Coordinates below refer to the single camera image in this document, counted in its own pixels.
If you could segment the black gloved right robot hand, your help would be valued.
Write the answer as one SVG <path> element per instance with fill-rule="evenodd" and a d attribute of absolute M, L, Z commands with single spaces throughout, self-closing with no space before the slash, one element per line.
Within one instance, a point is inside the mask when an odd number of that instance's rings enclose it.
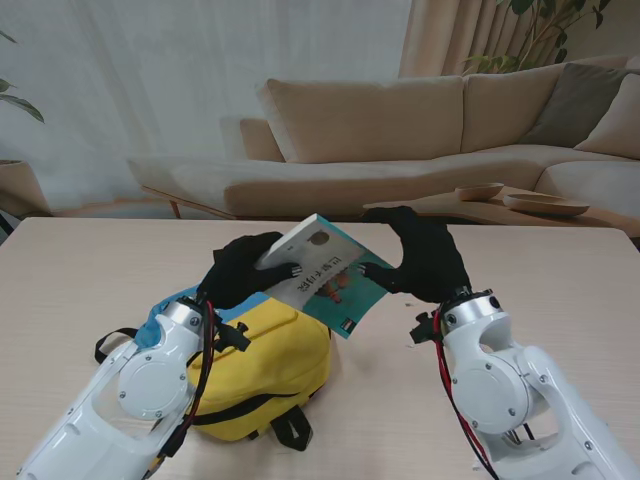
<path fill-rule="evenodd" d="M 362 220 L 386 224 L 400 239 L 403 257 L 398 267 L 360 265 L 362 274 L 387 292 L 436 304 L 472 293 L 462 256 L 445 225 L 430 222 L 408 206 L 373 208 Z"/>

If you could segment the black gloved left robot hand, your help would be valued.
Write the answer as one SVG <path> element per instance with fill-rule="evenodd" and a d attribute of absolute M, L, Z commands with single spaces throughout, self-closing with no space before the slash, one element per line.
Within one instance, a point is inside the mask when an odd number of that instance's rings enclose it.
<path fill-rule="evenodd" d="M 279 232 L 239 237 L 213 252 L 214 264 L 196 290 L 196 303 L 231 309 L 258 292 L 265 292 L 302 272 L 296 263 L 259 269 L 258 260 L 280 238 Z"/>

